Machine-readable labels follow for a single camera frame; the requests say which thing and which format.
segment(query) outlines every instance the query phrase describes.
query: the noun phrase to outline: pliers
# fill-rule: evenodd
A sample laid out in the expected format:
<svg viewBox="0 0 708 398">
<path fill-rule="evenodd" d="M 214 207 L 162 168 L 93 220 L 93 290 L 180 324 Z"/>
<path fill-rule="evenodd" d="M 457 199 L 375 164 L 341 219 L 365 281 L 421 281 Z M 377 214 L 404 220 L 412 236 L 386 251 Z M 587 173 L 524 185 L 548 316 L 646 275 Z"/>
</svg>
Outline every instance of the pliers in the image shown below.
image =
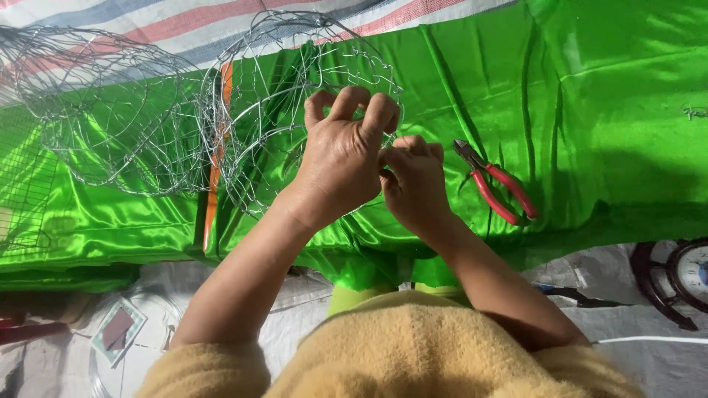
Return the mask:
<svg viewBox="0 0 708 398">
<path fill-rule="evenodd" d="M 455 148 L 457 154 L 460 155 L 470 167 L 472 167 L 472 171 L 469 175 L 474 178 L 474 182 L 477 184 L 477 188 L 479 188 L 479 192 L 482 194 L 482 197 L 489 204 L 489 207 L 496 212 L 496 214 L 500 215 L 509 224 L 519 224 L 519 217 L 509 211 L 509 209 L 504 207 L 504 205 L 499 203 L 494 195 L 492 195 L 489 187 L 486 185 L 486 181 L 482 175 L 482 170 L 486 170 L 492 178 L 502 183 L 509 190 L 509 192 L 516 197 L 516 200 L 518 200 L 521 204 L 521 208 L 526 212 L 527 217 L 536 218 L 536 208 L 533 204 L 531 204 L 531 200 L 526 195 L 526 192 L 524 192 L 524 190 L 513 178 L 501 171 L 497 168 L 497 166 L 494 166 L 492 163 L 484 160 L 474 149 L 472 149 L 472 146 L 470 146 L 468 142 L 463 140 L 455 140 L 452 146 Z"/>
</svg>

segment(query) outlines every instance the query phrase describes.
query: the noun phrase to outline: right hand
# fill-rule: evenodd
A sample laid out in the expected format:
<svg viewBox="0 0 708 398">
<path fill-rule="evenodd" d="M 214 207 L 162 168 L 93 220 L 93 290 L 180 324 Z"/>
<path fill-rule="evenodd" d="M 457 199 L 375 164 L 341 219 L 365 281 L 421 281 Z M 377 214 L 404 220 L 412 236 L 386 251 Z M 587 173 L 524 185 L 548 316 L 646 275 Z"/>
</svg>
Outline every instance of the right hand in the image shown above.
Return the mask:
<svg viewBox="0 0 708 398">
<path fill-rule="evenodd" d="M 420 135 L 396 138 L 379 152 L 379 178 L 389 211 L 427 245 L 435 246 L 459 220 L 447 201 L 439 142 L 428 144 Z"/>
</svg>

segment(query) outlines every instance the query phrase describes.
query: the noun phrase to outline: person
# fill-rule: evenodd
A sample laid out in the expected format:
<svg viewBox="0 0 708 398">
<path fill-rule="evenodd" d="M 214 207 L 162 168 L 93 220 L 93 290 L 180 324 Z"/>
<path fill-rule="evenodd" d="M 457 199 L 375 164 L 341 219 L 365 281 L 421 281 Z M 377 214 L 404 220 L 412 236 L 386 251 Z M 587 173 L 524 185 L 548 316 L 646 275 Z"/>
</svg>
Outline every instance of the person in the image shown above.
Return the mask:
<svg viewBox="0 0 708 398">
<path fill-rule="evenodd" d="M 416 135 L 379 150 L 398 124 L 390 97 L 349 86 L 304 109 L 297 176 L 195 293 L 138 397 L 643 396 L 451 211 L 440 144 Z M 320 324 L 269 387 L 256 339 L 288 268 L 316 232 L 381 191 L 474 309 L 415 290 L 373 297 Z"/>
</svg>

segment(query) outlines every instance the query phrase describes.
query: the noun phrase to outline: red handle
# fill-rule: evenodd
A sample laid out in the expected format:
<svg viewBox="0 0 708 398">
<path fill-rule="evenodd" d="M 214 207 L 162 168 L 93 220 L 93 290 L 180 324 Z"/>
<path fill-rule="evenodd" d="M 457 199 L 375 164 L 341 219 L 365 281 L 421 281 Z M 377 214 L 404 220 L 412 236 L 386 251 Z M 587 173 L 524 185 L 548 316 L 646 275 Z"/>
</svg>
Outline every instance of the red handle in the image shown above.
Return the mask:
<svg viewBox="0 0 708 398">
<path fill-rule="evenodd" d="M 499 180 L 506 189 L 508 189 L 512 195 L 516 197 L 516 200 L 521 203 L 521 208 L 526 212 L 526 216 L 529 218 L 536 218 L 536 208 L 531 203 L 531 200 L 526 196 L 526 192 L 516 183 L 516 180 L 511 178 L 507 173 L 499 170 L 492 163 L 487 164 L 485 169 L 492 177 Z"/>
<path fill-rule="evenodd" d="M 477 184 L 479 192 L 482 194 L 484 200 L 486 200 L 486 202 L 489 204 L 489 207 L 491 207 L 491 209 L 494 210 L 496 214 L 500 215 L 509 224 L 518 225 L 518 217 L 516 217 L 514 213 L 510 212 L 506 207 L 499 203 L 499 201 L 494 197 L 494 195 L 491 194 L 491 191 L 489 190 L 489 187 L 486 185 L 486 181 L 484 180 L 484 176 L 482 176 L 482 172 L 479 170 L 475 170 L 469 175 L 474 178 L 474 182 Z"/>
</svg>

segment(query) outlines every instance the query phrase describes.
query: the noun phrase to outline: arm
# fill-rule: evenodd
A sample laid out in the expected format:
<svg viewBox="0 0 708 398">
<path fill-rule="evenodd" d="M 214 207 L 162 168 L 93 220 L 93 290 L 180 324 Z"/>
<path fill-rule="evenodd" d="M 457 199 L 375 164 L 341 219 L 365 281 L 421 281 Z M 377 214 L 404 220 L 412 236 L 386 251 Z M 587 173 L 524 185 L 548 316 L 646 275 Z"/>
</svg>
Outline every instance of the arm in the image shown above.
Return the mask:
<svg viewBox="0 0 708 398">
<path fill-rule="evenodd" d="M 331 107 L 325 118 L 324 107 Z M 357 108 L 363 120 L 352 120 Z M 377 153 L 399 109 L 384 94 L 345 87 L 305 102 L 307 144 L 297 176 L 191 300 L 171 348 L 256 340 L 288 268 L 312 236 L 381 191 Z"/>
<path fill-rule="evenodd" d="M 452 213 L 445 193 L 443 149 L 420 136 L 400 137 L 379 154 L 386 204 L 409 231 L 455 273 L 475 309 L 529 351 L 589 344 L 575 324 Z"/>
</svg>

